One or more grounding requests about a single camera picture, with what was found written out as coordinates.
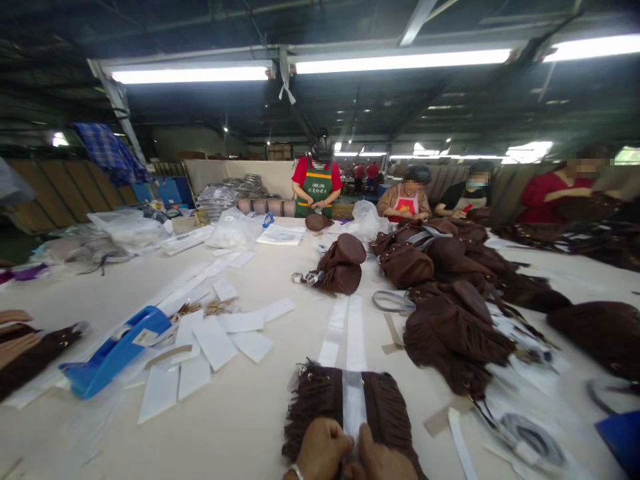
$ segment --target face mask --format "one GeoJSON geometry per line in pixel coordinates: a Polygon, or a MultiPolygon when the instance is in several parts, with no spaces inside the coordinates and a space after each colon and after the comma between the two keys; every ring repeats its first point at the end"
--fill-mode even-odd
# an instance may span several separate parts
{"type": "Polygon", "coordinates": [[[467,180],[468,188],[478,189],[478,188],[485,187],[486,185],[487,185],[487,182],[485,182],[485,181],[478,182],[478,181],[473,181],[473,180],[467,180]]]}

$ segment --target worker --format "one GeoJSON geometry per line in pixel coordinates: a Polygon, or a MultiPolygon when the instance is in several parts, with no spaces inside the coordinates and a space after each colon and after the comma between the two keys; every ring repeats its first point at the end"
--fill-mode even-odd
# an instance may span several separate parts
{"type": "Polygon", "coordinates": [[[316,210],[331,218],[332,203],[340,196],[342,180],[340,168],[333,161],[333,146],[327,129],[311,146],[311,156],[302,157],[291,178],[291,188],[296,195],[295,216],[305,218],[316,210]]]}
{"type": "MultiPolygon", "coordinates": [[[[302,440],[295,464],[283,480],[332,480],[343,460],[353,451],[353,438],[345,435],[334,419],[312,421],[302,440]]],[[[363,423],[358,436],[359,461],[343,468],[343,478],[352,480],[417,480],[411,461],[398,450],[375,443],[371,428],[363,423]]]]}
{"type": "Polygon", "coordinates": [[[365,163],[362,162],[355,168],[353,172],[355,178],[355,192],[359,195],[362,194],[362,180],[365,178],[365,163]]]}
{"type": "Polygon", "coordinates": [[[378,215],[388,217],[391,222],[404,219],[426,220],[431,209],[425,192],[431,181],[431,172],[426,165],[412,165],[402,183],[388,188],[378,201],[378,215]]]}
{"type": "Polygon", "coordinates": [[[491,206],[491,162],[479,161],[469,167],[467,180],[450,186],[440,198],[434,213],[454,219],[467,218],[473,209],[491,206]]]}
{"type": "MultiPolygon", "coordinates": [[[[558,208],[570,198],[590,197],[601,168],[613,162],[618,149],[608,143],[594,143],[576,152],[575,158],[564,161],[554,171],[529,180],[520,198],[526,208],[518,223],[566,223],[558,208]]],[[[619,198],[619,192],[608,191],[619,198]]]]}
{"type": "Polygon", "coordinates": [[[375,190],[376,179],[378,178],[378,173],[380,173],[380,168],[378,168],[378,162],[373,162],[367,168],[367,188],[370,188],[372,191],[375,190]]]}

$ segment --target red apron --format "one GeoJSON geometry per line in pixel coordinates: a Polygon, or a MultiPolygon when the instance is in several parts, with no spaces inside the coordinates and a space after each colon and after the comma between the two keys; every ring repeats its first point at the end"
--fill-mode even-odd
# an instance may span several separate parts
{"type": "MultiPolygon", "coordinates": [[[[395,206],[393,207],[393,209],[402,211],[402,212],[406,211],[412,215],[415,215],[416,213],[418,213],[418,211],[420,210],[420,207],[418,206],[418,194],[416,193],[412,197],[402,197],[400,195],[401,192],[402,190],[400,188],[400,185],[398,185],[398,200],[395,203],[395,206]]],[[[397,217],[395,215],[392,215],[389,217],[389,221],[396,222],[396,223],[400,223],[402,222],[402,220],[406,220],[406,219],[402,217],[397,217]]]]}

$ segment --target plaid cloth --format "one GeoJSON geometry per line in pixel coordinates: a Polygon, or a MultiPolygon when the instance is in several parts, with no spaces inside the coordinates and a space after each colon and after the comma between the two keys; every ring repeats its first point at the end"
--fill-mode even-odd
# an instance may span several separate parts
{"type": "Polygon", "coordinates": [[[102,123],[75,123],[91,160],[104,171],[116,187],[153,181],[144,166],[111,129],[102,123]]]}

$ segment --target blue tape dispenser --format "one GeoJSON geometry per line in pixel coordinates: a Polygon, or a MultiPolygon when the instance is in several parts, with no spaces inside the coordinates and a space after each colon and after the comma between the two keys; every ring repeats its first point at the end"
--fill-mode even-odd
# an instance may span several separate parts
{"type": "Polygon", "coordinates": [[[104,342],[88,362],[63,363],[58,368],[71,382],[76,396],[90,399],[170,326],[162,311],[145,307],[104,342]]]}

